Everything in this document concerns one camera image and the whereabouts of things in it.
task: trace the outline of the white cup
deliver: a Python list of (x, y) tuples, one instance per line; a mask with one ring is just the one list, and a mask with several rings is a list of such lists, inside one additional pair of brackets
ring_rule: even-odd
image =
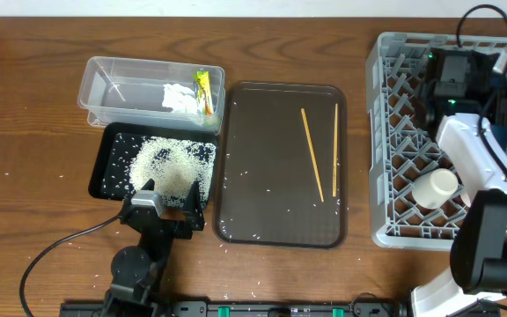
[(423, 208), (435, 209), (451, 198), (458, 185), (454, 173), (445, 168), (438, 168), (414, 181), (412, 196)]

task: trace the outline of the rice pile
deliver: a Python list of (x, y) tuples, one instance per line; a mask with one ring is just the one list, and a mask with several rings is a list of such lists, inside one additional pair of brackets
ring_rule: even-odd
[(204, 207), (209, 197), (217, 147), (188, 140), (152, 137), (145, 141), (129, 167), (130, 184), (142, 188), (149, 179), (164, 205), (181, 208), (191, 185), (199, 181)]

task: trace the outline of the wood grain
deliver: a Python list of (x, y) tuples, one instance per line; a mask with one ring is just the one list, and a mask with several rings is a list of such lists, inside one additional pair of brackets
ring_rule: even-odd
[[(242, 80), (334, 85), (348, 101), (349, 154), (341, 162), (349, 170), (345, 243), (332, 251), (220, 247), (211, 204), (206, 230), (174, 243), (164, 294), (329, 303), (351, 301), (362, 291), (402, 299), (429, 282), (449, 264), (447, 253), (384, 249), (371, 241), (364, 63), (382, 32), (452, 33), (456, 24), (419, 18), (0, 18), (0, 316), (22, 315), (18, 283), (34, 256), (121, 207), (87, 194), (102, 130), (87, 124), (76, 99), (85, 64), (96, 55), (219, 65), (227, 91)], [(467, 21), (464, 33), (506, 35), (503, 24), (490, 19)], [(56, 316), (65, 299), (102, 299), (112, 257), (136, 243), (128, 227), (113, 224), (58, 247), (27, 281), (33, 313)]]

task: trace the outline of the wooden chopstick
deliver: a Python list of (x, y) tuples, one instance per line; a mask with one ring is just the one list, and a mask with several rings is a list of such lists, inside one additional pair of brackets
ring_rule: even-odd
[(310, 148), (310, 156), (312, 157), (312, 166), (314, 167), (314, 175), (318, 183), (318, 190), (320, 192), (320, 200), (324, 202), (324, 195), (322, 195), (322, 186), (320, 185), (320, 175), (318, 174), (318, 167), (316, 166), (316, 157), (314, 156), (314, 149), (312, 147), (312, 139), (310, 138), (310, 130), (308, 129), (308, 122), (306, 121), (305, 109), (301, 108), (300, 113), (303, 115), (303, 122), (305, 123), (306, 139), (308, 140), (308, 147)]
[(338, 104), (335, 104), (335, 118), (334, 118), (334, 171), (332, 174), (332, 197), (335, 197), (336, 185), (336, 173), (337, 173), (337, 161), (338, 161)]

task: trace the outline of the green clip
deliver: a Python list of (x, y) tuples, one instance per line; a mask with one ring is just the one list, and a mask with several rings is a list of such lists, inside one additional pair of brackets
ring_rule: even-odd
[(341, 309), (341, 308), (334, 308), (332, 310), (332, 317), (343, 317), (343, 309)]
[(219, 307), (218, 317), (230, 317), (230, 307)]

